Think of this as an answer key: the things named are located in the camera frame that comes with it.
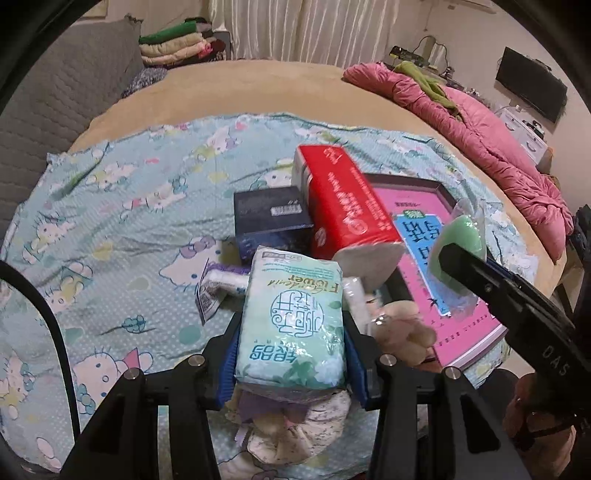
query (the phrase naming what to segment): gray headboard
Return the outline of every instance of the gray headboard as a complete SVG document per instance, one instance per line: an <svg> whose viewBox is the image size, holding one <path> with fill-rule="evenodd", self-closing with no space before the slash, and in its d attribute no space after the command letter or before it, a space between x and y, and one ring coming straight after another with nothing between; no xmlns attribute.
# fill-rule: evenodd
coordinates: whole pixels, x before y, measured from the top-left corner
<svg viewBox="0 0 591 480"><path fill-rule="evenodd" d="M142 70L140 23L70 27L36 62L0 115L0 238L45 171Z"/></svg>

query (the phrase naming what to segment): green towel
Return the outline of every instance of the green towel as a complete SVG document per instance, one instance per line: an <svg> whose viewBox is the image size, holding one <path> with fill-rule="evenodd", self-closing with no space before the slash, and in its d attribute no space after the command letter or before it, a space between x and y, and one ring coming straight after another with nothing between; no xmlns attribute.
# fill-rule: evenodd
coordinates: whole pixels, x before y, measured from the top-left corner
<svg viewBox="0 0 591 480"><path fill-rule="evenodd" d="M195 20L175 25L174 27L165 28L159 32L152 33L139 38L140 44L156 45L158 43L164 43L165 41L172 40L173 38L184 37L190 33L197 31L197 22Z"/></svg>
<svg viewBox="0 0 591 480"><path fill-rule="evenodd" d="M458 120L462 120L462 114L458 110L457 105L447 98L447 95L441 88L439 82L436 79L421 72L421 70L414 63L405 60L399 65L396 65L394 71L396 73L408 75L418 83L419 87L421 87L421 90L425 92L431 100L447 108L450 114L456 117Z"/></svg>

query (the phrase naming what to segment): green tissue package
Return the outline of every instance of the green tissue package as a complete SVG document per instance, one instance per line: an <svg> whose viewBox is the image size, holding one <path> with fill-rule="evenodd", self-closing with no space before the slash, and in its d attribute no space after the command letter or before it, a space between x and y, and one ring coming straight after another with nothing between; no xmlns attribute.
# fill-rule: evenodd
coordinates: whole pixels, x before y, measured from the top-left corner
<svg viewBox="0 0 591 480"><path fill-rule="evenodd" d="M342 277L337 262L256 250L235 371L242 388L308 403L345 386Z"/></svg>

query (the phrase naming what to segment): tissue pack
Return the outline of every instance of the tissue pack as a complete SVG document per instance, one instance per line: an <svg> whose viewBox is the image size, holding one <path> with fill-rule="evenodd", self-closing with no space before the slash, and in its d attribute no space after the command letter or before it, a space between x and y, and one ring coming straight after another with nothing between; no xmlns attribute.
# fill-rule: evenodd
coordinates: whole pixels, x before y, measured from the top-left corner
<svg viewBox="0 0 591 480"><path fill-rule="evenodd" d="M291 182L314 221L311 253L339 263L373 291L390 277L405 252L390 215L342 147L301 145Z"/></svg>
<svg viewBox="0 0 591 480"><path fill-rule="evenodd" d="M236 362L242 388L308 403L344 386L342 296L336 262L259 247Z"/></svg>
<svg viewBox="0 0 591 480"><path fill-rule="evenodd" d="M236 192L236 241L243 265L250 266L257 247L306 254L313 224L296 187Z"/></svg>

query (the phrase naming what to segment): red tissue package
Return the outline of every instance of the red tissue package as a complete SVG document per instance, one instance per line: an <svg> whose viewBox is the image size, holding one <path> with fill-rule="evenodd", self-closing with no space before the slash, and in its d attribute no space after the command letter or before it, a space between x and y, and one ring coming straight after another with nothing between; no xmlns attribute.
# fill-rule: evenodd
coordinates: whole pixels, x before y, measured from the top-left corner
<svg viewBox="0 0 591 480"><path fill-rule="evenodd" d="M314 222L312 256L337 261L343 276L361 278L367 291L382 286L405 252L404 242L347 152L299 146L291 182L302 192Z"/></svg>

